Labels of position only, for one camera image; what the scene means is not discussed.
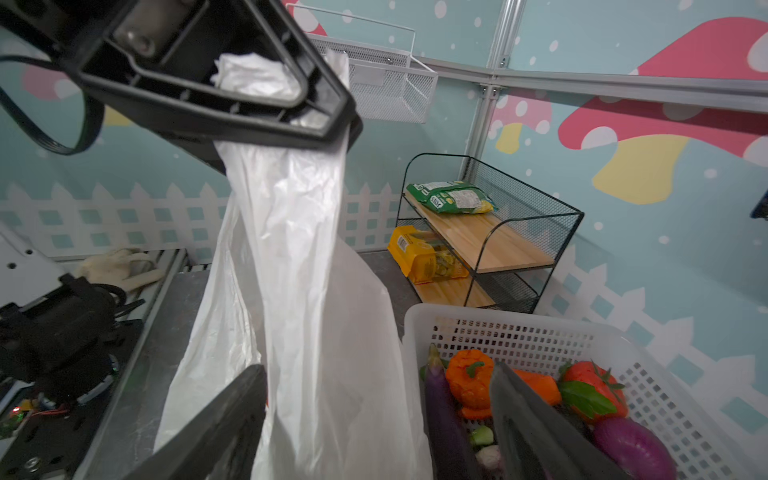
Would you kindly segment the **beige cloth rag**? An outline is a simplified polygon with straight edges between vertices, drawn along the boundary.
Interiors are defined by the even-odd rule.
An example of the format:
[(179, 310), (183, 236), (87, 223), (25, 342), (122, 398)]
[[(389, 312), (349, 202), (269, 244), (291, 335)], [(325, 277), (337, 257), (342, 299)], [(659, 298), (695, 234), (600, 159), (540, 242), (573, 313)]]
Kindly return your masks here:
[(137, 248), (121, 248), (86, 258), (76, 267), (74, 276), (130, 293), (162, 280), (165, 274), (149, 254)]

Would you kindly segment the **purple eggplant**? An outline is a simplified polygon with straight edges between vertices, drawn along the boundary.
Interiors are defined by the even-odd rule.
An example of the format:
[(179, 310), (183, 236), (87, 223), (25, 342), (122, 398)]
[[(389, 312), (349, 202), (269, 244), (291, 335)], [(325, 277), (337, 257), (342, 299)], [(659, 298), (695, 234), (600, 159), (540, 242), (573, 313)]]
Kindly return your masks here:
[(483, 474), (459, 418), (445, 366), (431, 344), (424, 367), (426, 426), (436, 479), (482, 479)]

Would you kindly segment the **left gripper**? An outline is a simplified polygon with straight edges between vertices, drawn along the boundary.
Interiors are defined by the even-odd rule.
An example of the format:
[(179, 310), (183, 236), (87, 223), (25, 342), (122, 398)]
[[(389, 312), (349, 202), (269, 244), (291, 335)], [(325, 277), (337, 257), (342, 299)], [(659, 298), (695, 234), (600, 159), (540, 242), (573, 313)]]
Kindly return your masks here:
[[(363, 122), (297, 22), (278, 1), (3, 1), (1, 26), (68, 70), (98, 101), (215, 170), (218, 141), (319, 150), (354, 143)], [(226, 54), (286, 69), (296, 93), (234, 93), (213, 77)]]

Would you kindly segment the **yellow snack pack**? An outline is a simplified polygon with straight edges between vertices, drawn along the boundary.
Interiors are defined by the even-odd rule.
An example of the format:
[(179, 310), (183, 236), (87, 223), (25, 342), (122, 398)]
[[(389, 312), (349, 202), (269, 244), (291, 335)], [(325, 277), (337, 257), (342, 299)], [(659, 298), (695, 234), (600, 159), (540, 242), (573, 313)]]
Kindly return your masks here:
[(416, 285), (469, 276), (463, 263), (434, 232), (413, 225), (393, 231), (388, 251), (402, 274)]

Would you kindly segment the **orange carrot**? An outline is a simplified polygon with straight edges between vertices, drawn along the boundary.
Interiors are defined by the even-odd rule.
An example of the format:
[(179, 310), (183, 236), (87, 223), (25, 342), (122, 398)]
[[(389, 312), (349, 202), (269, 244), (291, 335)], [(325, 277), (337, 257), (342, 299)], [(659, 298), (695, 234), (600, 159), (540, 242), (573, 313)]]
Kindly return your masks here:
[(515, 373), (550, 406), (559, 405), (562, 396), (552, 376), (515, 370)]

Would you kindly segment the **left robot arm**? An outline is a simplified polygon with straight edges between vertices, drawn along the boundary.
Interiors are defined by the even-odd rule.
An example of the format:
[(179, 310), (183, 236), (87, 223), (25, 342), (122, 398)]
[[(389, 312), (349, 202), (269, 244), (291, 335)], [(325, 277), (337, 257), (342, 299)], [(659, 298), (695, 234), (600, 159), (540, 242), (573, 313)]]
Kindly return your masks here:
[[(88, 150), (107, 109), (225, 171), (214, 145), (229, 141), (319, 150), (363, 129), (351, 92), (279, 1), (5, 1), (2, 26), (43, 52), (83, 94), (73, 146), (49, 137), (8, 95), (3, 109), (43, 149)], [(288, 98), (213, 86), (225, 54), (273, 61), (296, 80)], [(41, 303), (1, 310), (1, 368), (58, 405), (86, 404), (113, 382), (104, 340), (131, 309), (118, 289), (62, 276)]]

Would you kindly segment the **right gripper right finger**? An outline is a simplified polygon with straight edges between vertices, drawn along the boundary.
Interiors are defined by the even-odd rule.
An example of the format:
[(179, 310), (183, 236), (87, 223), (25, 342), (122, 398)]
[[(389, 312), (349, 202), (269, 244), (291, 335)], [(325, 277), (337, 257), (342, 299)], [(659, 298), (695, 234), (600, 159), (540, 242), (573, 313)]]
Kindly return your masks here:
[(512, 369), (494, 366), (492, 419), (505, 479), (627, 479)]

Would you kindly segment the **white plastic grocery bag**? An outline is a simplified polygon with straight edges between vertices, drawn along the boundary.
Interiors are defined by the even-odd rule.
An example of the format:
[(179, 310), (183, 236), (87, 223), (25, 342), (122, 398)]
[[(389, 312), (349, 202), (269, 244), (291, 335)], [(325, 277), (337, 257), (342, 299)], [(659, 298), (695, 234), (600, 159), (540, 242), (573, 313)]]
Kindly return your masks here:
[(157, 447), (260, 365), (268, 392), (253, 478), (432, 476), (390, 296), (337, 234), (348, 142), (216, 143), (232, 192)]

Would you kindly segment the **white plastic vegetable basket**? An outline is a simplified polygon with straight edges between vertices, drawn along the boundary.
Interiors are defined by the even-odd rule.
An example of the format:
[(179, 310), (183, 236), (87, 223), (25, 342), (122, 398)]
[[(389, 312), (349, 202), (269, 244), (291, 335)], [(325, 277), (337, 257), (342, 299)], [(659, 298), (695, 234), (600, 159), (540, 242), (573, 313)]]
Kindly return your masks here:
[(404, 319), (405, 366), (419, 368), (435, 345), (444, 358), (478, 349), (496, 361), (557, 377), (569, 362), (593, 361), (625, 387), (629, 416), (665, 444), (681, 479), (764, 479), (767, 429), (745, 437), (722, 412), (737, 398), (710, 382), (690, 387), (650, 350), (611, 326), (547, 316), (418, 304)]

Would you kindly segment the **green snack bag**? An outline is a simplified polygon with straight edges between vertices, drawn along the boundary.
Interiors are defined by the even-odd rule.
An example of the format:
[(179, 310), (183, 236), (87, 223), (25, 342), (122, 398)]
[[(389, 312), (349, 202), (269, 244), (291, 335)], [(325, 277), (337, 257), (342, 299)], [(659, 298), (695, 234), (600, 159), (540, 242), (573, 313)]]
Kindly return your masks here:
[(463, 181), (411, 183), (406, 191), (422, 206), (437, 214), (486, 214), (497, 210), (479, 187)]

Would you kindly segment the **orange pumpkin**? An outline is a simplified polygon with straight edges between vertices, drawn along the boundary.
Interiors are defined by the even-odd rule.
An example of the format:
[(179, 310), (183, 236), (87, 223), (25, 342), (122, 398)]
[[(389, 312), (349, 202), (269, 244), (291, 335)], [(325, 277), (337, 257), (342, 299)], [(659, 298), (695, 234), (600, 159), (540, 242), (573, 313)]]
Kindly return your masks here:
[(492, 416), (490, 382), (494, 361), (477, 349), (458, 351), (449, 361), (445, 377), (465, 420)]

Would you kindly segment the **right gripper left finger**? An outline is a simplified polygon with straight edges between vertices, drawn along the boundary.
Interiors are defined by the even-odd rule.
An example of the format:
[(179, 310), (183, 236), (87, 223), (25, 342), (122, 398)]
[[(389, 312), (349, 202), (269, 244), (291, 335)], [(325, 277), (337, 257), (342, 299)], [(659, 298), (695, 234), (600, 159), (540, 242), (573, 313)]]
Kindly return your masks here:
[(249, 479), (266, 413), (267, 373), (251, 365), (129, 479)]

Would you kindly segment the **red tomato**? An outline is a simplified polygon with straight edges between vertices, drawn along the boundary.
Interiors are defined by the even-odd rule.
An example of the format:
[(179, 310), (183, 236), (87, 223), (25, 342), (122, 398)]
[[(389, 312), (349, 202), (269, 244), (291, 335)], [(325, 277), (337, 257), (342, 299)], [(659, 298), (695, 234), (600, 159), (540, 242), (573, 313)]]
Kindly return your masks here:
[(558, 388), (563, 404), (587, 424), (628, 417), (625, 386), (610, 369), (603, 369), (594, 361), (563, 365), (559, 369)]

